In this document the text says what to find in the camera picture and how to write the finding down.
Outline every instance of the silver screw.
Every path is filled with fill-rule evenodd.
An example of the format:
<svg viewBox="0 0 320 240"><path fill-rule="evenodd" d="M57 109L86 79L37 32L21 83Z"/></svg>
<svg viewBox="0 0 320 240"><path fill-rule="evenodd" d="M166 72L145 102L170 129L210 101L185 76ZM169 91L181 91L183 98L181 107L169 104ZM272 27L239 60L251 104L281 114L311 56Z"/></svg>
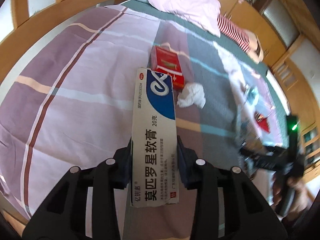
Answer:
<svg viewBox="0 0 320 240"><path fill-rule="evenodd" d="M199 166L203 166L203 165L205 165L205 160L204 159L197 159L196 164L198 164Z"/></svg>
<svg viewBox="0 0 320 240"><path fill-rule="evenodd" d="M73 166L70 168L71 173L77 173L78 171L79 171L79 167L77 167L77 166Z"/></svg>
<svg viewBox="0 0 320 240"><path fill-rule="evenodd" d="M234 173L239 174L239 173L241 172L241 169L240 169L239 167L237 167L237 166L234 166L234 167L232 167L232 171L233 171Z"/></svg>
<svg viewBox="0 0 320 240"><path fill-rule="evenodd" d="M116 160L114 158L109 158L106 160L107 165L113 165L116 163Z"/></svg>

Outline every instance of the white and blue ointment box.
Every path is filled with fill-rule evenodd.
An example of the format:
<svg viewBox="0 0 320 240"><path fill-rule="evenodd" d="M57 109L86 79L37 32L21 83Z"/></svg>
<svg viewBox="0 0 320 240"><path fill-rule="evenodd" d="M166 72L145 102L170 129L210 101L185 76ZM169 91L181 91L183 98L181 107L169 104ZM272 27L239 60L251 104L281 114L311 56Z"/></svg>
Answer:
<svg viewBox="0 0 320 240"><path fill-rule="evenodd" d="M171 77L138 69L132 120L131 205L179 201L177 129Z"/></svg>

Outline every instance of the human hand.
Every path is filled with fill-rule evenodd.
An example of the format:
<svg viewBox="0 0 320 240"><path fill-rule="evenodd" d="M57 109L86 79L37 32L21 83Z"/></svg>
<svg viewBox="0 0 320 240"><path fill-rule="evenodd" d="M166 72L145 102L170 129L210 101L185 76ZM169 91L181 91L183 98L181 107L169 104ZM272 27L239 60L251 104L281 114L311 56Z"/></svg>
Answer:
<svg viewBox="0 0 320 240"><path fill-rule="evenodd" d="M276 206L282 199L282 196L280 193L281 187L277 183L276 173L273 175L272 180L274 181L272 185L273 203ZM290 177L287 181L287 185L291 188L294 188L296 191L293 202L286 216L286 219L288 221L293 221L297 219L300 216L301 212L308 207L309 198L308 198L306 185L304 184L301 178L296 179L296 178Z"/></svg>

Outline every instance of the white tissue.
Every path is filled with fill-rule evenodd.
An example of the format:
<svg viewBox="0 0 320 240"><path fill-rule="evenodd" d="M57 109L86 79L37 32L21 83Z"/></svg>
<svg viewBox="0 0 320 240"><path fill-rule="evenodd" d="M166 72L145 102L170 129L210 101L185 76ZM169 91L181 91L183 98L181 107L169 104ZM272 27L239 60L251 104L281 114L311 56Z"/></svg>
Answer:
<svg viewBox="0 0 320 240"><path fill-rule="evenodd" d="M188 107L195 104L203 108L205 104L203 86L198 83L188 83L184 86L182 93L178 95L177 105L179 107Z"/></svg>

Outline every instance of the white ribbon logo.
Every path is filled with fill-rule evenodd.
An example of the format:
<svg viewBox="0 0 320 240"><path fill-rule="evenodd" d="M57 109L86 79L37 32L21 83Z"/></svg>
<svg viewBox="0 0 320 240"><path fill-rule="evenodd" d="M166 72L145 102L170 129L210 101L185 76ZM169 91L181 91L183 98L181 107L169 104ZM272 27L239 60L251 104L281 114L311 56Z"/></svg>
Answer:
<svg viewBox="0 0 320 240"><path fill-rule="evenodd" d="M155 72L151 73L156 79L156 81L151 82L150 85L152 92L154 92L158 96L166 96L169 93L169 87L163 81L168 77L168 75L163 74L163 76L159 78Z"/></svg>

